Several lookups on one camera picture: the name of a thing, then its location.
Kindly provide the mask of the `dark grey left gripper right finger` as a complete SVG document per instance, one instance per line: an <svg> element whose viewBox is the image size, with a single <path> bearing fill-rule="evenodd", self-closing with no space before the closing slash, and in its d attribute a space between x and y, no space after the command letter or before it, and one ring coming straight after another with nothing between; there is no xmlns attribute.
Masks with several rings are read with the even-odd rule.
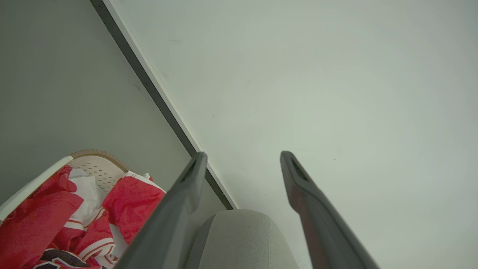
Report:
<svg viewBox="0 0 478 269"><path fill-rule="evenodd" d="M314 269L377 269L378 266L325 194L290 151L280 154L288 201L301 219Z"/></svg>

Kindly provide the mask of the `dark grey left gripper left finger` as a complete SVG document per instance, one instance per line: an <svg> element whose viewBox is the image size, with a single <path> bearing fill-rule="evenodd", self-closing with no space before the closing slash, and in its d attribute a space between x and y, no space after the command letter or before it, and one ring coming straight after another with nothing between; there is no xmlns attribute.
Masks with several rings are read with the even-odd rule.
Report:
<svg viewBox="0 0 478 269"><path fill-rule="evenodd" d="M191 245L190 216L198 209L208 157L198 152L154 209L116 269L182 269Z"/></svg>

